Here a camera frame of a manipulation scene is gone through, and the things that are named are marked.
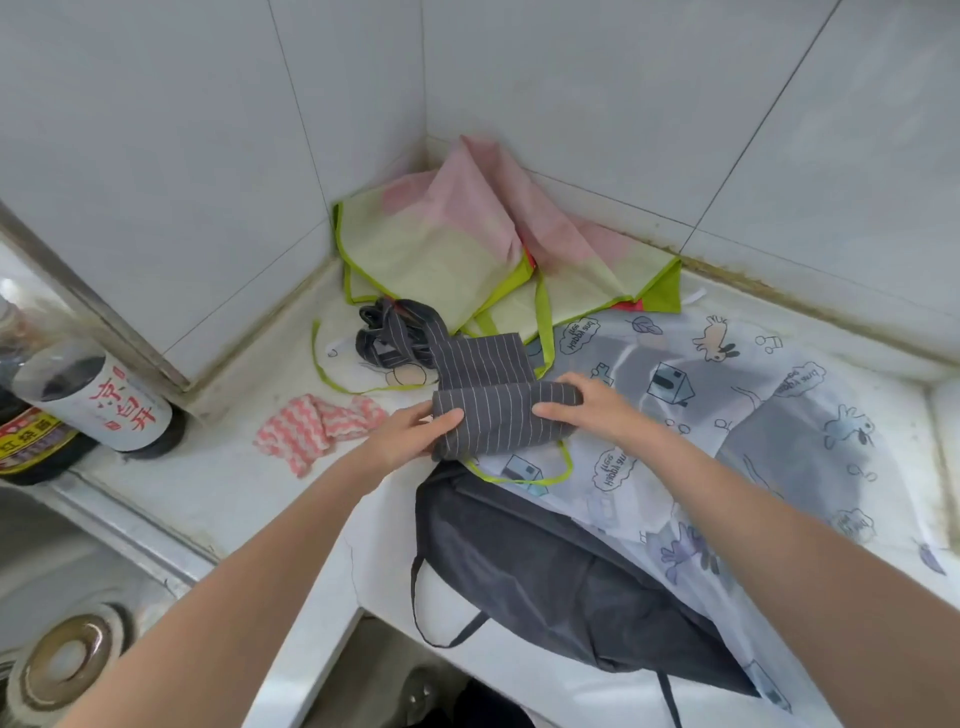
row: gray striped apron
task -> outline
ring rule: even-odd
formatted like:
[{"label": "gray striped apron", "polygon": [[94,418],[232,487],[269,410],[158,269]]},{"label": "gray striped apron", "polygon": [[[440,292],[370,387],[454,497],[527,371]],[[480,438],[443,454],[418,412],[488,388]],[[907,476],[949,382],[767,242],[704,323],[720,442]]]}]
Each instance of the gray striped apron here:
[{"label": "gray striped apron", "polygon": [[451,337],[440,315],[416,301],[361,308],[368,327],[357,333],[357,352],[380,367],[407,362],[436,369],[433,416],[460,407],[464,419],[434,446],[434,460],[511,452],[562,440],[575,427],[530,410],[540,401],[581,404],[572,384],[538,380],[516,333]]}]

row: kitchen counter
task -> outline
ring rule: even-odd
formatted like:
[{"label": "kitchen counter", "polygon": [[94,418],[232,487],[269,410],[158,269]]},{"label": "kitchen counter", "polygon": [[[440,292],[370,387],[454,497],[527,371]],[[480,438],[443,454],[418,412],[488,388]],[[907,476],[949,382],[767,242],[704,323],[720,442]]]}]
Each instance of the kitchen counter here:
[{"label": "kitchen counter", "polygon": [[[241,354],[195,403],[202,421],[185,441],[153,462],[124,461],[106,449],[91,453],[77,475],[219,560],[244,544],[285,508],[334,459],[355,443],[338,444],[304,480],[252,445],[257,429],[286,401],[307,392],[344,401],[323,385],[310,360],[309,323],[356,330],[359,320],[342,301],[339,266],[306,290],[270,329]],[[719,283],[684,273],[684,291],[704,289],[696,307],[752,321],[783,338],[816,342],[817,355],[860,395],[883,427],[927,527],[938,557],[960,584],[960,562],[947,550],[950,515],[926,382],[950,376],[936,363],[893,350]],[[388,410],[426,399],[427,392],[377,393]],[[297,726],[366,610],[419,640],[410,608],[410,563],[415,552],[414,495],[432,464],[425,459],[391,475],[365,497],[311,592],[284,644],[271,679],[245,725]],[[433,642],[451,639],[474,614],[430,569],[420,577],[420,624]],[[548,653],[488,623],[446,659],[563,728],[672,726],[653,673],[606,674]],[[764,703],[683,680],[674,692],[684,726],[779,725]]]}]

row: soy sauce bottle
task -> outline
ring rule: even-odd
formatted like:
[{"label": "soy sauce bottle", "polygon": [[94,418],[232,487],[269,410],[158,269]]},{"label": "soy sauce bottle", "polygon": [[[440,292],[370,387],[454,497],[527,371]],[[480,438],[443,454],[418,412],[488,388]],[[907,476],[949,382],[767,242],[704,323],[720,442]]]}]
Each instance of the soy sauce bottle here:
[{"label": "soy sauce bottle", "polygon": [[132,458],[169,452],[186,430],[181,409],[92,339],[74,332],[34,337],[16,356],[0,359],[0,386]]},{"label": "soy sauce bottle", "polygon": [[[0,378],[44,341],[16,306],[0,298]],[[96,446],[76,428],[0,389],[0,478],[8,483],[52,480]]]},{"label": "soy sauce bottle", "polygon": [[53,480],[96,447],[92,437],[0,389],[0,478],[8,483]]}]

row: pink and white cloth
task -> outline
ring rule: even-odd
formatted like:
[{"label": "pink and white cloth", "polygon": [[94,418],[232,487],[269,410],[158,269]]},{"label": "pink and white cloth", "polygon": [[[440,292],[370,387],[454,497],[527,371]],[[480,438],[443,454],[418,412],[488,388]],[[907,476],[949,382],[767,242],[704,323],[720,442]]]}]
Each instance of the pink and white cloth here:
[{"label": "pink and white cloth", "polygon": [[369,397],[354,397],[349,407],[314,395],[294,397],[257,430],[253,444],[261,452],[287,461],[297,477],[339,440],[363,437],[387,419],[387,413]]}]

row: green bag handle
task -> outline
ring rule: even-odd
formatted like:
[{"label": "green bag handle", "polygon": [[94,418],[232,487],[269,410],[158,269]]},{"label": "green bag handle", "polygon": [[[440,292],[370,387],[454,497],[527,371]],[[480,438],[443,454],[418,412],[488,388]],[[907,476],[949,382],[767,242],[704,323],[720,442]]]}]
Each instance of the green bag handle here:
[{"label": "green bag handle", "polygon": [[566,448],[563,440],[558,440],[557,445],[560,446],[560,452],[564,454],[564,462],[566,463],[566,470],[563,474],[556,475],[554,477],[545,477],[540,480],[511,480],[509,477],[497,477],[496,475],[487,475],[484,473],[477,465],[470,461],[465,460],[464,465],[467,466],[467,470],[481,478],[486,480],[488,483],[514,483],[515,485],[541,485],[547,487],[550,485],[556,485],[557,483],[562,483],[567,480],[570,475],[573,473],[573,459],[570,457],[570,451]]},{"label": "green bag handle", "polygon": [[395,392],[408,391],[411,389],[422,389],[426,386],[426,384],[394,384],[386,387],[373,387],[372,389],[365,389],[362,392],[353,392],[346,387],[340,386],[337,384],[337,382],[330,378],[329,374],[324,371],[324,368],[320,366],[320,360],[317,359],[317,334],[319,331],[320,319],[314,319],[313,327],[310,330],[310,356],[313,358],[313,366],[317,370],[320,380],[330,389],[336,390],[344,395],[365,395],[368,392],[386,392],[388,390],[393,390]]}]

